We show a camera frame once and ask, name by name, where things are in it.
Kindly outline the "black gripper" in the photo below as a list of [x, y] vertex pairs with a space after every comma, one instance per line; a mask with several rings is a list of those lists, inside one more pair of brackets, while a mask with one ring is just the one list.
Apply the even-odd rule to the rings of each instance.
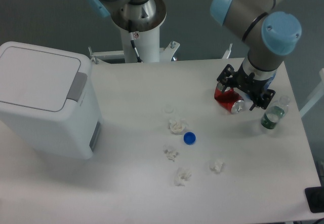
[[275, 72], [276, 70], [260, 71], [258, 69], [245, 72], [243, 64], [238, 71], [235, 71], [230, 64], [227, 64], [217, 77], [217, 81], [220, 83], [219, 90], [221, 93], [225, 93], [230, 87], [238, 88], [246, 93], [253, 102], [249, 108], [250, 111], [256, 107], [267, 108], [275, 95], [275, 91], [272, 89], [264, 90], [264, 85]]

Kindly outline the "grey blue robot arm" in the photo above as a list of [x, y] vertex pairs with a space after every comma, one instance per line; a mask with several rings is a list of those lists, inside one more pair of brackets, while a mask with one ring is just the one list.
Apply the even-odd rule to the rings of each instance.
[[[248, 45], [240, 68], [227, 65], [218, 76], [224, 88], [248, 94], [253, 107], [266, 109], [275, 92], [265, 86], [302, 34], [296, 17], [274, 12], [283, 0], [213, 0], [211, 16]], [[170, 59], [159, 44], [159, 28], [167, 11], [163, 0], [87, 0], [101, 17], [119, 28], [127, 63], [153, 63]]]

